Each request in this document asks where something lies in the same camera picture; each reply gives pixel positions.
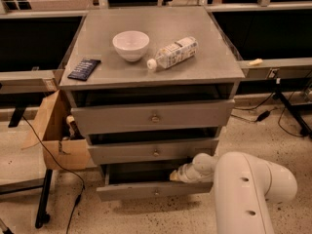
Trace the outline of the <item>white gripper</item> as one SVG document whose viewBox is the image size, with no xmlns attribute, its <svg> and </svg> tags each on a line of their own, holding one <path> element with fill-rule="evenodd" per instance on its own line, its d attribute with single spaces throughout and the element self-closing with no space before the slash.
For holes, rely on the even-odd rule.
<svg viewBox="0 0 312 234">
<path fill-rule="evenodd" d="M 211 182 L 214 170 L 208 165 L 184 164 L 170 174 L 170 181 L 182 181 L 184 183 Z"/>
</svg>

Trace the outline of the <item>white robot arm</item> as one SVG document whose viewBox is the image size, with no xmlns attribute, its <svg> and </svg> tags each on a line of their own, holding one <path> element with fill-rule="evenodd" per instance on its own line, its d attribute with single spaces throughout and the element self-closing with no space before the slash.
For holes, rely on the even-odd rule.
<svg viewBox="0 0 312 234">
<path fill-rule="evenodd" d="M 200 153 L 170 180 L 214 184 L 217 234 L 275 234 L 267 205 L 288 202 L 297 192 L 289 169 L 243 152 Z"/>
</svg>

